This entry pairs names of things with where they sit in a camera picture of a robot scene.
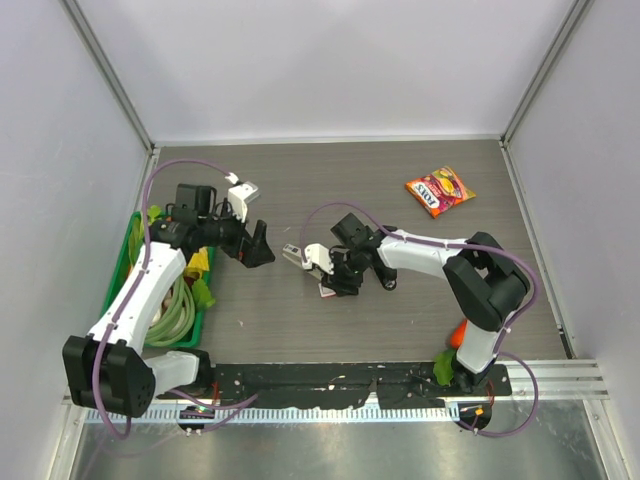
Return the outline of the red white staple box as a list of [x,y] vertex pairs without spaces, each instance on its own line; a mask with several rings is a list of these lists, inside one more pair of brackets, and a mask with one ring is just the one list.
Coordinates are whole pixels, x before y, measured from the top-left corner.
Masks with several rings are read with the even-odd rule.
[[329,287],[324,286],[322,283],[318,285],[319,293],[322,298],[330,298],[336,295],[336,292]]

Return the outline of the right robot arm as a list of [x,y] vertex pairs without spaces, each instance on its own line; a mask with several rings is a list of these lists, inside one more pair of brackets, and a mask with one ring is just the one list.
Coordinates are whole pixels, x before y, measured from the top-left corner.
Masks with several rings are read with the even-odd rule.
[[338,296],[357,295],[369,269],[387,291],[396,288],[400,270],[448,283],[466,327],[450,361],[451,379],[443,383],[452,383],[465,395],[483,388],[498,345],[531,290],[515,257],[484,232],[457,240],[414,236],[395,227],[374,230],[352,213],[331,232],[338,244],[330,248],[318,243],[306,246],[302,264],[307,271],[318,271],[321,285]]

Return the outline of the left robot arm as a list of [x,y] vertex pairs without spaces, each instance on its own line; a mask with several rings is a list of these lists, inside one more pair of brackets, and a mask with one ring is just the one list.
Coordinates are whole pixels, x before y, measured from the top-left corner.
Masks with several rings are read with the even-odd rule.
[[190,398],[205,397],[213,385],[210,360],[196,350],[142,357],[146,336],[170,287],[182,278],[191,257],[203,247],[222,250],[247,268],[272,263],[267,225],[246,229],[248,206],[257,186],[239,182],[215,209],[212,187],[181,184],[174,203],[150,225],[124,286],[100,320],[84,336],[71,336],[62,349],[73,403],[102,413],[141,417],[152,400],[179,387]]

